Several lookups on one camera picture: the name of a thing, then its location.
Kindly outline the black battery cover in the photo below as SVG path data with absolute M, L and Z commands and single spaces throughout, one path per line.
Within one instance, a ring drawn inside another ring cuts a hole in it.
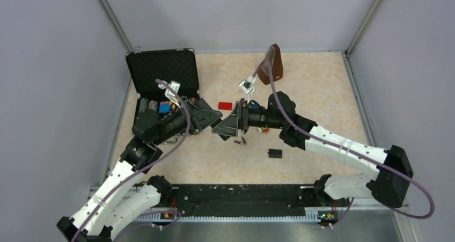
M 283 151 L 279 149 L 269 149 L 268 150 L 268 157 L 274 159 L 282 159 L 283 158 Z

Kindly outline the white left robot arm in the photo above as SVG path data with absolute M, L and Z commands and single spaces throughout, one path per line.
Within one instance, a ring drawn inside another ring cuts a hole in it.
M 80 210 L 58 221 L 56 226 L 67 241 L 113 241 L 147 209 L 171 202 L 171 185 L 160 176 L 151 177 L 126 201 L 123 198 L 162 158 L 159 144 L 177 134 L 199 133 L 223 116 L 203 99 L 195 104 L 184 99 L 184 103 L 186 107 L 165 118 L 150 108 L 137 113 L 134 137 L 104 183 Z

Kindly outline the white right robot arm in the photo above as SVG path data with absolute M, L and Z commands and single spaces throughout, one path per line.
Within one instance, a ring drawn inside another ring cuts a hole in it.
M 269 96 L 267 107 L 251 108 L 243 100 L 237 101 L 231 114 L 216 122 L 212 133 L 226 140 L 250 127 L 279 129 L 279 138 L 288 146 L 329 156 L 360 171 L 349 177 L 323 175 L 314 191 L 315 200 L 322 206 L 343 197 L 374 198 L 391 208 L 403 205 L 414 175 L 403 148 L 358 143 L 298 115 L 295 108 L 282 91 Z

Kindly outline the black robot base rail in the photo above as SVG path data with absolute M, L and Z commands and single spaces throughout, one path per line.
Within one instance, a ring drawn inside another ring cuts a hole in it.
M 307 184 L 173 184 L 160 202 L 135 218 L 180 222 L 307 222 L 335 224 L 349 199 L 333 200 Z

